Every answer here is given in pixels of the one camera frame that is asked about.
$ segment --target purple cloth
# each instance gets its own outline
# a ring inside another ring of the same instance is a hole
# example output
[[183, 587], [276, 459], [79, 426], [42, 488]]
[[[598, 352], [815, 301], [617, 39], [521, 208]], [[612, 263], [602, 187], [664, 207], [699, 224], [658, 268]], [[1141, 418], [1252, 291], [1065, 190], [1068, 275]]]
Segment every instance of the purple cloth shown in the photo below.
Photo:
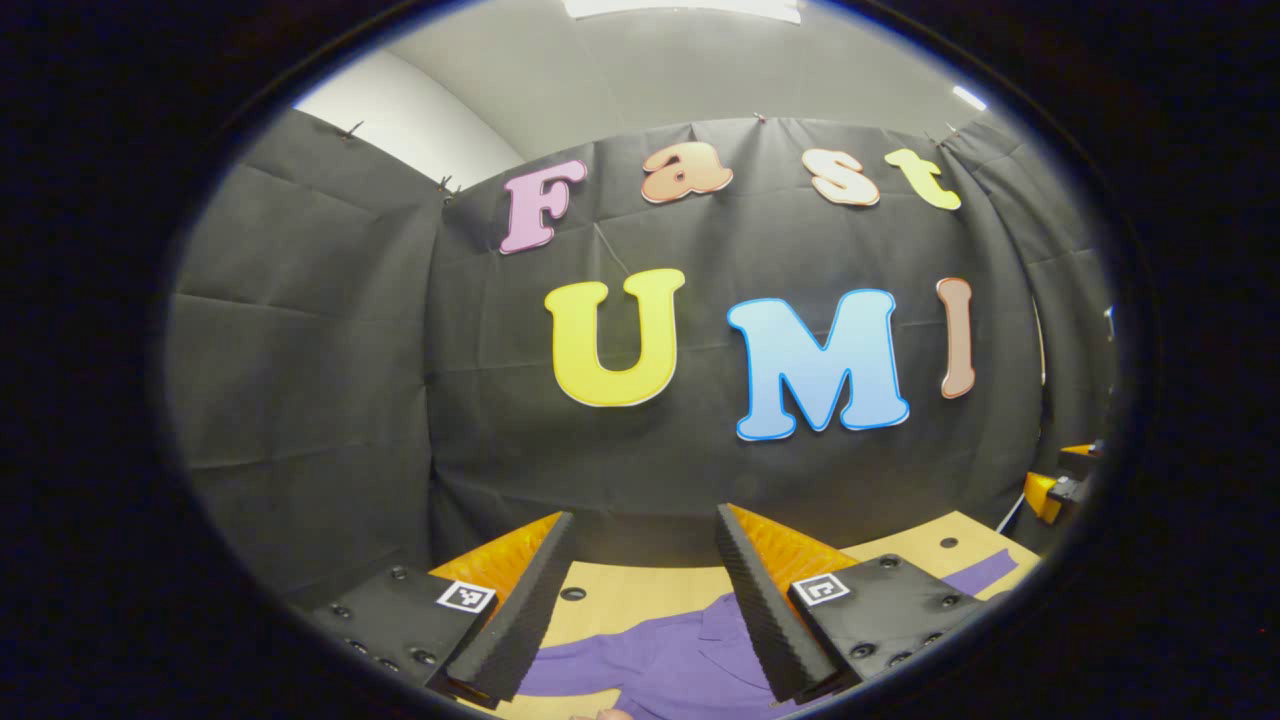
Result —
[[1014, 562], [1007, 550], [1001, 550], [996, 555], [974, 562], [964, 570], [951, 573], [946, 578], [942, 578], [942, 582], [965, 594], [978, 594], [989, 588], [1000, 578], [1011, 573], [1014, 568], [1018, 568], [1018, 562]]
[[[943, 578], [977, 594], [1018, 568], [1007, 550]], [[796, 710], [773, 705], [733, 593], [707, 610], [645, 620], [538, 651], [518, 694], [559, 697], [620, 688], [613, 706], [635, 720], [771, 720]]]

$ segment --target black curtain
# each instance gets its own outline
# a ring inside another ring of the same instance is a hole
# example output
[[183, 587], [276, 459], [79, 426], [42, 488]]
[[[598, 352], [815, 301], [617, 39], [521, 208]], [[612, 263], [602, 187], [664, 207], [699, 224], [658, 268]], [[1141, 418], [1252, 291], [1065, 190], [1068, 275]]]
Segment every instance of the black curtain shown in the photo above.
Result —
[[[685, 141], [712, 143], [733, 181], [714, 193], [646, 202], [644, 159]], [[850, 208], [818, 195], [800, 163], [810, 147], [858, 158], [879, 204]], [[901, 147], [942, 168], [943, 187], [963, 199], [959, 210], [928, 205], [883, 160]], [[1048, 165], [1024, 161], [1030, 151], [1021, 147], [987, 127], [940, 147], [822, 120], [714, 120], [581, 145], [468, 188], [443, 211], [428, 296], [433, 552], [448, 557], [558, 509], [579, 516], [580, 559], [644, 565], [717, 562], [712, 510], [726, 501], [836, 546], [956, 509], [998, 523], [1038, 455], [1043, 402], [1032, 293], [1046, 345], [1053, 338], [1051, 382], [1068, 386], [1062, 400], [1053, 396], [1046, 447], [1093, 438], [1093, 407], [1070, 400], [1087, 382], [1076, 370], [1088, 368], [1080, 360], [1088, 348], [1076, 336], [1105, 302], [1085, 292], [1102, 293], [1101, 286], [1053, 277], [1064, 266], [1075, 273], [1098, 237], [1083, 222], [1043, 232], [1027, 220], [1048, 202], [1056, 215], [1043, 223], [1052, 224], [1074, 200]], [[589, 174], [570, 186], [566, 215], [547, 220], [554, 238], [500, 255], [509, 208], [503, 183], [567, 160], [581, 160]], [[1024, 202], [1034, 206], [1019, 208]], [[636, 407], [579, 405], [556, 383], [543, 299], [568, 283], [605, 283], [599, 354], [607, 368], [626, 368], [639, 354], [639, 327], [622, 282], [654, 268], [680, 269], [687, 281], [676, 292], [671, 384]], [[978, 382], [959, 400], [938, 391], [946, 328], [934, 284], [945, 277], [974, 290]], [[823, 341], [836, 302], [855, 288], [884, 290], [897, 301], [893, 347], [910, 419], [861, 433], [835, 424], [815, 433], [801, 423], [783, 441], [739, 439], [746, 352], [726, 311], [781, 297]], [[1073, 374], [1060, 374], [1066, 369]]]
[[186, 241], [165, 341], [197, 493], [273, 591], [310, 606], [425, 564], [422, 304], [443, 195], [291, 110]]
[[[435, 182], [289, 111], [187, 241], [166, 361], [192, 480], [250, 569], [303, 606], [375, 565], [442, 562], [556, 510], [579, 515], [581, 560], [669, 566], [718, 562], [712, 510], [726, 501], [836, 546], [951, 510], [995, 525], [1029, 468], [1051, 473], [1059, 447], [1101, 430], [1112, 355], [1102, 227], [1015, 136], [989, 120], [941, 145], [822, 120], [692, 123], [557, 152], [444, 206]], [[644, 159], [685, 141], [716, 146], [733, 181], [646, 202]], [[810, 147], [858, 158], [879, 204], [818, 195], [800, 163]], [[942, 169], [959, 210], [928, 205], [884, 163], [900, 147]], [[556, 237], [500, 255], [503, 183], [571, 159], [589, 174], [548, 220]], [[575, 402], [552, 372], [543, 299], [604, 282], [600, 359], [626, 368], [640, 338], [622, 282], [654, 268], [686, 275], [675, 378], [636, 407]], [[974, 291], [978, 380], [957, 400], [938, 391], [945, 277]], [[911, 416], [737, 438], [746, 351], [726, 311], [781, 297], [824, 341], [856, 288], [896, 299]], [[1015, 525], [1033, 548], [1051, 533], [1034, 518]]]

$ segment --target letter u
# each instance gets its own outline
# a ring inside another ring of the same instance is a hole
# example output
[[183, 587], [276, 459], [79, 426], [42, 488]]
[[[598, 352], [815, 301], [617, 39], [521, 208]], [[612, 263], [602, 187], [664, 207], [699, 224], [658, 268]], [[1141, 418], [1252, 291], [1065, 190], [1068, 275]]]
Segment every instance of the letter u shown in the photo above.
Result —
[[666, 389], [676, 374], [675, 295], [684, 284], [685, 274], [672, 269], [645, 270], [622, 283], [640, 307], [640, 359], [626, 370], [600, 366], [596, 350], [596, 306], [609, 288], [585, 282], [550, 291], [552, 363], [564, 395], [594, 407], [626, 407]]

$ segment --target blue letter m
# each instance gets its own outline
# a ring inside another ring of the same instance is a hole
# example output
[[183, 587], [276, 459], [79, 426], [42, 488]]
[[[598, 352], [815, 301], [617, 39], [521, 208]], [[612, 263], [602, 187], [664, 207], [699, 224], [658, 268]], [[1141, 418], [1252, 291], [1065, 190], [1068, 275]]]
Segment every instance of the blue letter m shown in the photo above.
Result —
[[782, 409], [782, 386], [800, 405], [814, 430], [823, 430], [850, 378], [849, 406], [840, 424], [851, 430], [883, 428], [906, 420], [910, 406], [897, 392], [893, 338], [888, 316], [893, 296], [855, 290], [840, 299], [826, 347], [785, 300], [749, 300], [730, 307], [728, 324], [746, 338], [750, 409], [737, 424], [748, 441], [780, 439], [796, 429]]

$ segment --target black foam pad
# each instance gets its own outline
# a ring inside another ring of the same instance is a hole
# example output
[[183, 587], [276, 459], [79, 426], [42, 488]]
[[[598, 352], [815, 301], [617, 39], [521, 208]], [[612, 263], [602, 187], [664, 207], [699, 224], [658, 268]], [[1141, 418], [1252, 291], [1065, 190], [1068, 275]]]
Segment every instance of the black foam pad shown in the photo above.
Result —
[[760, 659], [773, 697], [797, 702], [817, 697], [814, 691], [824, 687], [824, 680], [836, 674], [837, 665], [778, 594], [733, 511], [727, 505], [716, 510], [716, 547], [728, 570], [751, 647]]
[[573, 561], [572, 525], [573, 514], [562, 512], [511, 597], [475, 641], [449, 664], [449, 678], [483, 693], [479, 700], [466, 696], [468, 700], [492, 707], [490, 703], [497, 700], [516, 696], [547, 634], [556, 598]]

